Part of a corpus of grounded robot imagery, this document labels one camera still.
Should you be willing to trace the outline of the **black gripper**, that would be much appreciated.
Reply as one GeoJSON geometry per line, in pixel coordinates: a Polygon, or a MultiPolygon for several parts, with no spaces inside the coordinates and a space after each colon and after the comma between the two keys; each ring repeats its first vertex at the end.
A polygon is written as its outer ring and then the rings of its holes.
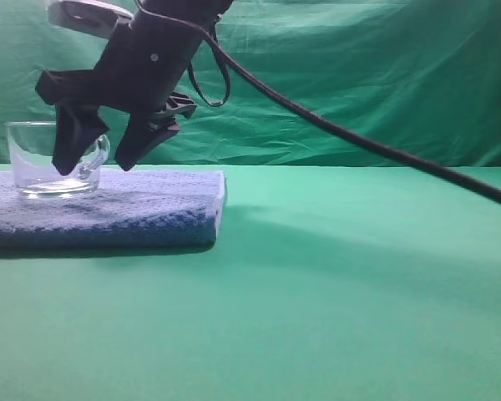
{"type": "Polygon", "coordinates": [[[35,90],[55,105],[53,166],[69,175],[88,148],[109,127],[99,116],[106,106],[129,113],[129,122],[114,153],[124,171],[180,131],[174,114],[161,110],[194,57],[202,38],[182,26],[215,26],[229,1],[143,1],[133,19],[120,19],[92,69],[45,69],[35,90]]]}

